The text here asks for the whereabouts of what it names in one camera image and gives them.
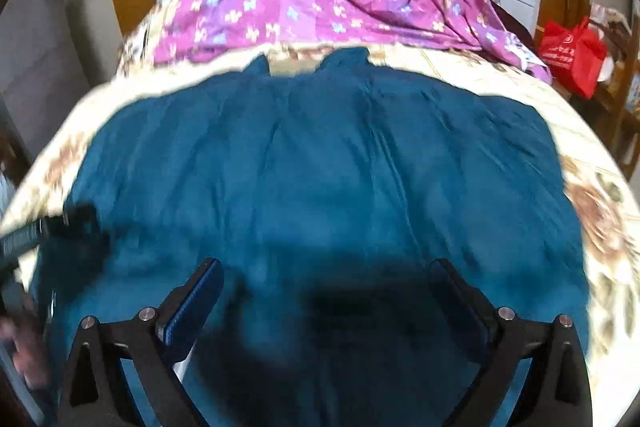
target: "teal cloth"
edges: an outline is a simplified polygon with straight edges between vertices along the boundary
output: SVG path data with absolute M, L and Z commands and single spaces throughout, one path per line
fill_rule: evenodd
M 375 67 L 360 48 L 292 78 L 260 57 L 140 100 L 97 133 L 66 201 L 93 202 L 110 243 L 40 256 L 56 374 L 82 317 L 157 306 L 216 257 L 225 288 L 184 380 L 212 426 L 439 425 L 478 368 L 431 301 L 433 259 L 522 317 L 571 315 L 586 346 L 562 188 L 533 108 Z

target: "blue gripper pad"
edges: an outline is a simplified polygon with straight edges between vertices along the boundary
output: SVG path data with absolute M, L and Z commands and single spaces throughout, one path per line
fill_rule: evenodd
M 209 259 L 185 286 L 176 288 L 162 303 L 161 314 L 165 305 L 173 307 L 172 298 L 182 297 L 178 309 L 167 317 L 167 322 L 164 323 L 161 317 L 157 324 L 158 337 L 164 344 L 162 357 L 166 363 L 177 363 L 187 357 L 218 301 L 223 285 L 222 263 L 217 259 Z

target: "red bag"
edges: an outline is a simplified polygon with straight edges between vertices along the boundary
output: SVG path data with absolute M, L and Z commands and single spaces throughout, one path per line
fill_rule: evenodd
M 540 44 L 540 58 L 549 66 L 551 74 L 566 89 L 583 98 L 591 98 L 596 90 L 607 47 L 598 34 L 587 28 L 585 17 L 573 30 L 562 28 L 555 22 L 545 26 Z

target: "metal screw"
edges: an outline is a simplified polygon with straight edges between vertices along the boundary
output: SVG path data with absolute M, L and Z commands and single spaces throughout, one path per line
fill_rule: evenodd
M 94 324 L 95 324 L 95 317 L 92 317 L 91 315 L 89 315 L 88 317 L 85 317 L 84 319 L 82 319 L 82 322 L 80 322 L 80 325 L 82 326 L 83 330 L 88 330 Z
M 516 312 L 511 308 L 507 308 L 507 306 L 503 306 L 498 310 L 498 315 L 506 321 L 512 321 L 516 317 Z
M 156 316 L 156 310 L 153 308 L 142 308 L 138 317 L 141 321 L 150 321 L 152 318 Z
M 574 325 L 574 322 L 571 320 L 571 317 L 569 315 L 560 315 L 558 317 L 558 321 L 560 322 L 560 324 L 562 324 L 565 328 L 570 328 L 571 326 Z

